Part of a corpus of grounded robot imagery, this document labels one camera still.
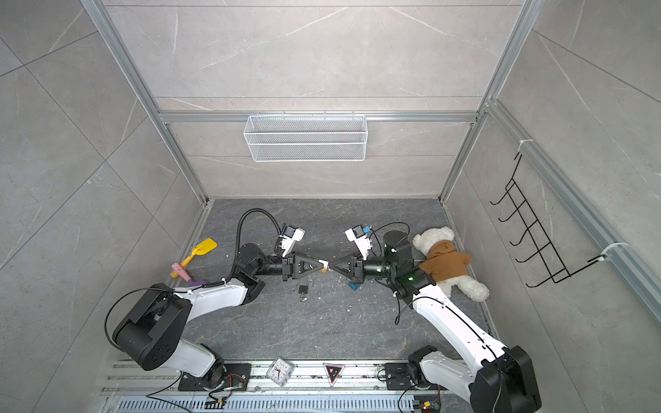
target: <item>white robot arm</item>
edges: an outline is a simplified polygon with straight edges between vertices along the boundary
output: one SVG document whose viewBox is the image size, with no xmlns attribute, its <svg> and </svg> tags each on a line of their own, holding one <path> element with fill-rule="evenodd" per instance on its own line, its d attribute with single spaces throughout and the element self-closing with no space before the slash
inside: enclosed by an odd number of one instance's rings
<svg viewBox="0 0 661 413">
<path fill-rule="evenodd" d="M 366 229 L 355 227 L 347 237 L 369 242 L 365 235 L 357 237 L 368 234 Z M 295 230 L 288 238 L 297 241 Z M 406 234 L 389 231 L 383 240 L 384 257 L 369 260 L 371 243 L 356 242 L 361 257 L 350 256 L 348 270 L 339 266 L 347 264 L 347 257 L 329 264 L 302 254 L 265 256 L 255 244 L 244 244 L 227 281 L 196 288 L 154 285 L 117 326 L 112 339 L 145 370 L 171 367 L 199 378 L 198 384 L 206 389 L 216 389 L 225 375 L 224 361 L 211 349 L 181 339 L 185 324 L 212 311 L 250 303 L 264 287 L 256 276 L 282 275 L 286 280 L 329 266 L 353 283 L 362 283 L 366 276 L 385 279 L 395 295 L 425 317 L 461 356 L 463 361 L 452 360 L 431 346 L 418 350 L 408 358 L 412 385 L 440 385 L 469 401 L 475 413 L 537 411 L 541 401 L 528 355 L 519 347 L 507 348 L 457 308 L 414 265 Z M 282 247 L 287 253 L 291 250 L 289 245 Z"/>
</svg>

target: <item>teddy bear foot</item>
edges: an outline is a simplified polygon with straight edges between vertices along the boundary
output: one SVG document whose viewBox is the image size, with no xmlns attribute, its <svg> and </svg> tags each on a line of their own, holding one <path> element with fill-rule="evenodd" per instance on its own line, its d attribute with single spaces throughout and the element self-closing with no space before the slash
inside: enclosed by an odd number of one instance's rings
<svg viewBox="0 0 661 413">
<path fill-rule="evenodd" d="M 461 276 L 457 282 L 457 287 L 473 301 L 481 303 L 489 296 L 489 288 L 470 276 Z"/>
</svg>

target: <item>brown hoodie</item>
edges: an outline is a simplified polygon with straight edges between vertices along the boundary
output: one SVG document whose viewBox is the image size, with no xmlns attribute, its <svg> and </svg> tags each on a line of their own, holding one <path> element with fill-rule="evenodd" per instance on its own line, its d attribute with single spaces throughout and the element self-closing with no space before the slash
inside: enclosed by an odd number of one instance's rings
<svg viewBox="0 0 661 413">
<path fill-rule="evenodd" d="M 427 261 L 418 267 L 431 275 L 437 281 L 445 281 L 450 278 L 467 276 L 466 265 L 471 263 L 471 256 L 464 252 L 454 251 L 452 241 L 440 241 L 427 253 Z"/>
</svg>

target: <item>dark stone floor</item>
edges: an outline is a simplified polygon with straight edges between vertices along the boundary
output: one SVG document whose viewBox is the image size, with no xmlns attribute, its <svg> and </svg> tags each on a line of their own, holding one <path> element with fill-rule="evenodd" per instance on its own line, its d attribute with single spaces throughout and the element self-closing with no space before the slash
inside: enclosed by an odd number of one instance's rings
<svg viewBox="0 0 661 413">
<path fill-rule="evenodd" d="M 211 237 L 218 247 L 193 259 L 188 270 L 194 279 L 216 281 L 228 273 L 237 222 L 252 207 L 268 210 L 279 224 L 287 222 L 305 229 L 295 250 L 326 260 L 358 251 L 344 231 L 361 223 L 378 228 L 404 221 L 410 225 L 410 238 L 447 224 L 436 200 L 216 200 L 200 239 Z M 257 243 L 269 254 L 275 239 L 275 228 L 267 217 L 254 213 L 245 220 L 242 243 Z M 417 258 L 424 258 L 415 253 Z M 266 287 L 251 304 L 196 318 L 186 325 L 184 338 L 205 343 L 227 359 L 401 359 L 427 344 L 459 358 L 416 312 L 404 312 L 395 326 L 397 300 L 373 280 L 357 291 L 336 272 L 315 273 L 306 280 L 283 282 L 276 276 L 263 280 Z M 302 302 L 298 295 L 301 282 L 309 284 L 308 300 Z M 453 291 L 452 300 L 485 328 L 478 303 L 458 289 Z"/>
</svg>

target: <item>white wire basket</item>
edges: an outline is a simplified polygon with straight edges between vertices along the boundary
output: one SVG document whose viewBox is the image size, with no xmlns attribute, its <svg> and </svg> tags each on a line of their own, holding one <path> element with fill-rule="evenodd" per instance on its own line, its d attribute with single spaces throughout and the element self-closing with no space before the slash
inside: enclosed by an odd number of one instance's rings
<svg viewBox="0 0 661 413">
<path fill-rule="evenodd" d="M 368 123 L 363 115 L 254 115 L 243 131 L 256 162 L 363 161 Z"/>
</svg>

